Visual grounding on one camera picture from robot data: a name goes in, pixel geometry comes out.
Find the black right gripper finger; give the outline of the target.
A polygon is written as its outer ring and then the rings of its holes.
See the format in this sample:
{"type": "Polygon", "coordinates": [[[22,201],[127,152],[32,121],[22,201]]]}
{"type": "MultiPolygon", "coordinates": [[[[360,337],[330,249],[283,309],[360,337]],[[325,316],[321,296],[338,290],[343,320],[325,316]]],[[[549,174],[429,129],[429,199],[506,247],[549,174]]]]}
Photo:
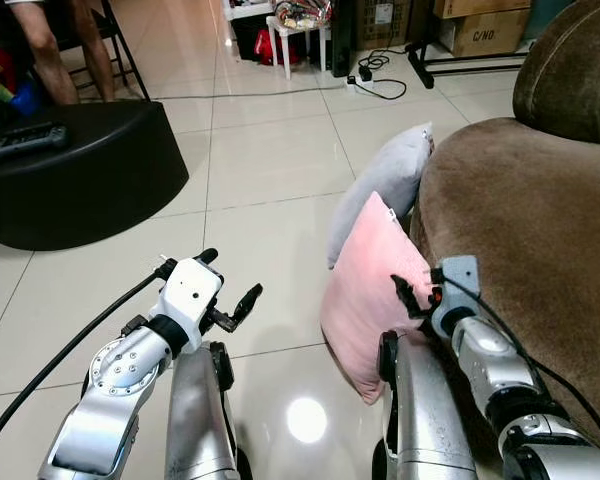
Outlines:
{"type": "Polygon", "coordinates": [[[414,293],[413,285],[408,280],[402,278],[397,274],[391,275],[393,287],[395,287],[395,293],[402,306],[405,307],[408,316],[413,321],[420,321],[425,316],[425,311],[422,310],[419,303],[416,302],[416,296],[414,293]]]}

